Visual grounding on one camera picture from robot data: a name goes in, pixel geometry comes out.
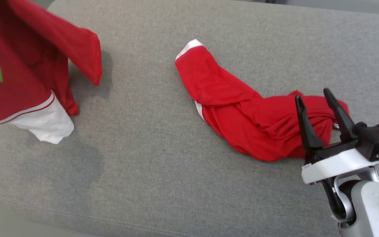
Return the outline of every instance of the couch cushion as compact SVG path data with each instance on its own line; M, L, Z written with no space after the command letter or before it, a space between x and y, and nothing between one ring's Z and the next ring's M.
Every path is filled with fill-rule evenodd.
M330 87L375 125L379 15L223 0L56 0L50 11L99 35L104 75L94 87L71 65L80 115L60 144L0 127L0 199L100 236L339 235L303 161L233 150L199 117L174 60L197 38L263 96Z

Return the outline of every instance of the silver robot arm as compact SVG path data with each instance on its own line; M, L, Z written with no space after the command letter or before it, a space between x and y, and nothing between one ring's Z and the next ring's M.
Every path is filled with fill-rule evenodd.
M323 147L300 96L296 97L302 143L307 155L302 167L305 184L321 183L333 218L343 237L379 237L379 124L354 124L330 90L324 89L328 106L340 127L341 142ZM359 179L340 183L357 175Z
M343 151L313 165L302 167L306 184L327 180L334 182L332 191L343 205L346 215L333 212L343 237L379 236L379 161L370 162L355 148ZM338 184L340 179L357 175L360 180Z

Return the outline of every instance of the gray fabric surface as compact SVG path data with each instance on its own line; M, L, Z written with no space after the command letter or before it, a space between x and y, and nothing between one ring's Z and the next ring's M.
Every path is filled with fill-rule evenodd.
M104 76L93 87L71 66L81 113L59 145L0 127L5 203L107 237L338 236L302 160L234 151L197 114L174 59L197 38L263 96L330 87L375 125L379 15L216 0L56 0L50 11L99 35Z

